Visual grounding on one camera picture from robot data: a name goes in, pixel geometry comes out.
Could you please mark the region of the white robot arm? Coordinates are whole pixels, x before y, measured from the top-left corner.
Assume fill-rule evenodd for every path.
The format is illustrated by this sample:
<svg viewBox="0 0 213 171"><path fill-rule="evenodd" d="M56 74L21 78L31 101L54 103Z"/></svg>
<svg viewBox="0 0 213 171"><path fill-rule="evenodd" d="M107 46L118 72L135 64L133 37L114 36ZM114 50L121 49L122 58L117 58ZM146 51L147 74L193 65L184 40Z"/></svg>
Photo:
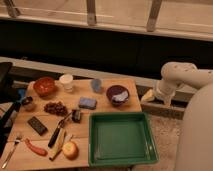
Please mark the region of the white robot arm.
<svg viewBox="0 0 213 171"><path fill-rule="evenodd" d="M197 92L184 112L174 171L213 171L213 69L167 62L161 68L161 79L142 96L142 101L157 98L169 107L176 91L184 85Z"/></svg>

